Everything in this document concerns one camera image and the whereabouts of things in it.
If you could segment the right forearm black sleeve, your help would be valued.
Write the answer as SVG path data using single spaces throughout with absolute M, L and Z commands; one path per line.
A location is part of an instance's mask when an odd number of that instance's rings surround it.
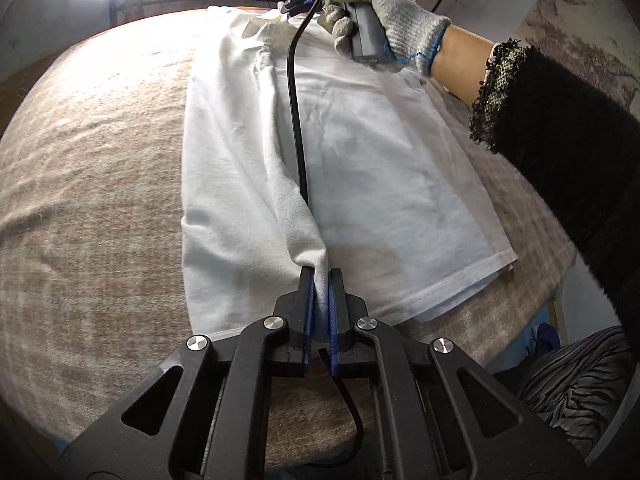
M 432 74 L 561 223 L 618 316 L 639 312 L 639 122 L 533 47 L 449 26 Z

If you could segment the right hand in white glove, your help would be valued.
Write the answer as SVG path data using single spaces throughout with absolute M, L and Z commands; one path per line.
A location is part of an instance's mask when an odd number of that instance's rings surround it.
M 446 16 L 421 8 L 412 0 L 364 0 L 384 27 L 395 70 L 413 65 L 423 77 L 431 76 L 435 56 L 451 21 Z M 334 49 L 342 58 L 352 58 L 350 35 L 352 21 L 343 4 L 349 0 L 326 0 L 323 15 L 326 29 L 333 37 Z

